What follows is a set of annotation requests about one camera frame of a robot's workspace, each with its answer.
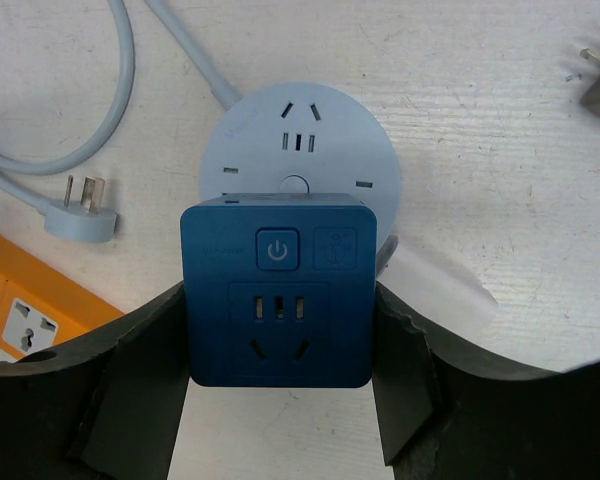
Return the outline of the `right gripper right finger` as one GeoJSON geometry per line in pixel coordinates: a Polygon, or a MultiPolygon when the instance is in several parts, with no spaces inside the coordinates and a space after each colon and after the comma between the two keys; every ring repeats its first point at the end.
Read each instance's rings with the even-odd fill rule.
{"type": "Polygon", "coordinates": [[[600,479],[600,361],[563,373],[477,346],[376,289],[373,391],[398,479],[600,479]]]}

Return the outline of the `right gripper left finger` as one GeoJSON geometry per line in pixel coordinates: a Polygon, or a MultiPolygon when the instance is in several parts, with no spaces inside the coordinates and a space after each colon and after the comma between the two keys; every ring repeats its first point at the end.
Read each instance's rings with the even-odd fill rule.
{"type": "Polygon", "coordinates": [[[0,362],[0,479],[165,479],[189,383],[181,285],[0,362]]]}

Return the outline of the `blue cube socket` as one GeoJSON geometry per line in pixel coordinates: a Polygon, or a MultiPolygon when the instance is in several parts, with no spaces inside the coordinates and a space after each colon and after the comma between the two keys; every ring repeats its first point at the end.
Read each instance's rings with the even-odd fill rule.
{"type": "Polygon", "coordinates": [[[192,379],[359,388],[372,374],[377,220],[348,194],[227,194],[180,219],[192,379]]]}

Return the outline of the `round light blue power strip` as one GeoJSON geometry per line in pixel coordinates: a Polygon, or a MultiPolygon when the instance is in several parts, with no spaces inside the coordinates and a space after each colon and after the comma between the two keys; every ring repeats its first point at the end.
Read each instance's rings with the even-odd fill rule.
{"type": "MultiPolygon", "coordinates": [[[[343,92],[313,82],[288,82],[247,96],[214,67],[175,13],[163,1],[149,9],[208,83],[225,114],[205,148],[199,194],[208,200],[234,193],[347,193],[377,219],[377,246],[395,246],[401,200],[396,152],[385,129],[364,106],[343,92]]],[[[123,2],[109,4],[119,43],[119,75],[113,101],[83,145],[55,160],[24,163],[0,154],[0,188],[36,209],[45,230],[57,237],[104,243],[114,236],[115,211],[102,206],[105,182],[86,178],[80,200],[67,189],[52,199],[29,190],[11,174],[65,173],[93,157],[113,135],[129,104],[135,77],[135,45],[123,2]]]]}

